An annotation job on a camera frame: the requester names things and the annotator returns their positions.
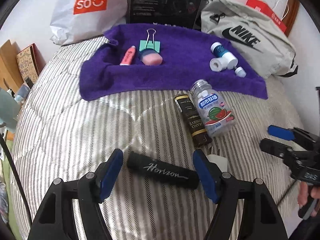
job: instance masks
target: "quilted blanket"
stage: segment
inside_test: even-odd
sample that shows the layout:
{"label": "quilted blanket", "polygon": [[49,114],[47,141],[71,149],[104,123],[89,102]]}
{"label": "quilted blanket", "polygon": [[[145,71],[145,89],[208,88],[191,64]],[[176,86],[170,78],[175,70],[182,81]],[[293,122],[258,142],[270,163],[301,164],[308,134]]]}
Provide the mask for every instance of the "quilted blanket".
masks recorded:
{"label": "quilted blanket", "polygon": [[[33,217],[55,178],[79,179],[115,148],[123,150],[124,162],[133,150],[194,170],[192,138],[172,100],[179,91],[129,91],[91,102],[81,98],[81,65],[105,40],[61,47],[23,107],[12,155]],[[271,124],[302,125],[281,83],[270,77],[266,84],[268,100],[222,92],[237,124],[203,150],[227,157],[228,169],[238,179],[262,178],[275,202],[283,199],[279,211],[285,218],[296,204],[298,184],[284,197],[293,183],[290,171],[280,159],[261,152],[259,142],[268,137]],[[27,239],[27,214],[13,176],[10,188],[20,232]],[[131,174],[126,165],[100,207],[114,240],[203,239],[215,211],[202,186],[187,190],[161,184]],[[239,201],[230,239],[236,239],[242,208]],[[79,239],[86,239],[76,200],[74,211]]]}

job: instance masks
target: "brown tube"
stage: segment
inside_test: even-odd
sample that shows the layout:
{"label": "brown tube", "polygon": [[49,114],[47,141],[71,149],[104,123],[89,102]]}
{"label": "brown tube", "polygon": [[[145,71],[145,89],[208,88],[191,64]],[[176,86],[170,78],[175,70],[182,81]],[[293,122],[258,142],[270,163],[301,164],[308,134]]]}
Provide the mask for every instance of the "brown tube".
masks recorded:
{"label": "brown tube", "polygon": [[183,116],[185,124],[189,128],[196,147],[211,143],[212,139],[207,134],[202,120],[189,96],[186,94],[180,94],[174,97],[174,101]]}

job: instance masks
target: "black box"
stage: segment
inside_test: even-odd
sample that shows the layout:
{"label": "black box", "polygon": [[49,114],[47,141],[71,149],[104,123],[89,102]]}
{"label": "black box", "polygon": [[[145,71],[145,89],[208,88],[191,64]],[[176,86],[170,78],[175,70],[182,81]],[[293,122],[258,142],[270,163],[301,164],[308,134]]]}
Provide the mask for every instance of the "black box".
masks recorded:
{"label": "black box", "polygon": [[129,23],[193,28],[201,0],[131,0]]}

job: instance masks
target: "pink tube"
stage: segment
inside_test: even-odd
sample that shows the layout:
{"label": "pink tube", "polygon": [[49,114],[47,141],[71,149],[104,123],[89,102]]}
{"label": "pink tube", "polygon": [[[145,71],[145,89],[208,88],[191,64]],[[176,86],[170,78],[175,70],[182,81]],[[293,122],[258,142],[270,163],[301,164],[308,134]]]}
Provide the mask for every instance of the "pink tube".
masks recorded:
{"label": "pink tube", "polygon": [[131,65],[134,54],[136,53],[136,46],[131,46],[126,53],[120,63],[120,66],[129,66]]}

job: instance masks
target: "purple towel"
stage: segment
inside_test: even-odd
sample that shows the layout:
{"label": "purple towel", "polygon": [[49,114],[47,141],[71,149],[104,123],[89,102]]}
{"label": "purple towel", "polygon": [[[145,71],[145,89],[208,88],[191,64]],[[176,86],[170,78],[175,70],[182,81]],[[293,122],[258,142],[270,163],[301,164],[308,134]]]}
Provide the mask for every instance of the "purple towel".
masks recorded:
{"label": "purple towel", "polygon": [[[147,39],[148,28],[156,30],[155,41],[161,42],[163,62],[159,66],[146,66],[138,57],[140,40]],[[153,24],[118,25],[106,31],[104,36],[111,43],[102,45],[81,68],[80,94],[84,100],[131,90],[189,90],[198,79],[207,80],[219,91],[268,98],[263,78],[225,39],[196,30]],[[211,71],[209,62],[214,55],[210,46],[216,41],[238,58],[238,66],[247,72],[245,78],[237,77],[234,70]],[[120,66],[132,45],[137,48],[132,65]]]}

